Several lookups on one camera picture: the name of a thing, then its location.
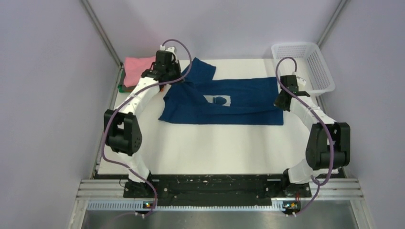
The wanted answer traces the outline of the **navy blue printed t-shirt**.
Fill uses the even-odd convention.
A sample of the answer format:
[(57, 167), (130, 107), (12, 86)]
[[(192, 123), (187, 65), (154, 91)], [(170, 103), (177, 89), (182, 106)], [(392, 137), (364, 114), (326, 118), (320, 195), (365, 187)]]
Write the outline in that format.
[(276, 77), (214, 80), (216, 67), (198, 58), (184, 70), (182, 83), (164, 96), (160, 121), (192, 125), (283, 125), (274, 105)]

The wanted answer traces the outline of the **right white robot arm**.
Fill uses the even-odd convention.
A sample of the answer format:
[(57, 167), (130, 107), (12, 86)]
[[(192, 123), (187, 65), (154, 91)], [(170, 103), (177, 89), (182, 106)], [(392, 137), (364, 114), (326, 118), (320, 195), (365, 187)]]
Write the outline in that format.
[(281, 193), (292, 197), (310, 181), (320, 187), (326, 185), (334, 170), (348, 165), (351, 129), (346, 122), (327, 116), (308, 92), (301, 91), (295, 75), (277, 77), (277, 82), (280, 92), (274, 105), (308, 130), (304, 158), (285, 169), (280, 181)]

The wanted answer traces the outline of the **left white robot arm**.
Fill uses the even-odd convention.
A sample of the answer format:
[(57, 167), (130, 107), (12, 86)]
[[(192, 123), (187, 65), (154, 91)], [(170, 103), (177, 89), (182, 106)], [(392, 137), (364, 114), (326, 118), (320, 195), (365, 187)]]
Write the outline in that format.
[(138, 152), (142, 133), (138, 117), (148, 102), (169, 81), (181, 77), (180, 63), (174, 47), (156, 52), (155, 61), (140, 76), (134, 90), (115, 110), (104, 113), (106, 145), (116, 152), (121, 163), (128, 169), (126, 188), (129, 196), (153, 196), (153, 184), (148, 181), (150, 170)]

